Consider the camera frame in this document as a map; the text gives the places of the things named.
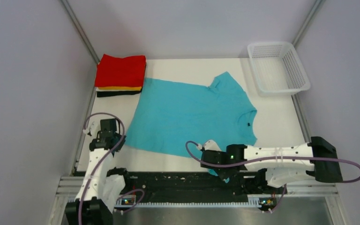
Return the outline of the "teal t-shirt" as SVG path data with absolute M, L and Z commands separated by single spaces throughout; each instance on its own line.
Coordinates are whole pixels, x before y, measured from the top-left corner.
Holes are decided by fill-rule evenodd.
M 231 144 L 254 145 L 257 114 L 246 92 L 230 73 L 209 86 L 146 78 L 126 145 L 139 150 L 190 157 L 187 141 L 214 140 L 224 150 Z

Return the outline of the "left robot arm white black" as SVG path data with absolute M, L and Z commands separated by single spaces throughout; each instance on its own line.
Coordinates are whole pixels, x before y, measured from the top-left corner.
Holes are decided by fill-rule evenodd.
M 115 152 L 124 145 L 126 136 L 120 132 L 124 125 L 118 118 L 103 119 L 99 125 L 92 123 L 87 135 L 89 163 L 79 192 L 65 206 L 65 216 L 70 225 L 112 225 L 113 211 L 119 194 L 130 191 L 132 182 L 117 173 L 110 175 Z

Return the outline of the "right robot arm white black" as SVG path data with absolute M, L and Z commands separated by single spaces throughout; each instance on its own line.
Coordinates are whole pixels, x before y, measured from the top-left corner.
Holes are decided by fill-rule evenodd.
M 343 176 L 336 148 L 322 137 L 291 147 L 255 147 L 231 144 L 225 151 L 202 151 L 201 167 L 214 169 L 224 179 L 238 171 L 261 171 L 256 187 L 262 193 L 300 180 L 340 183 Z

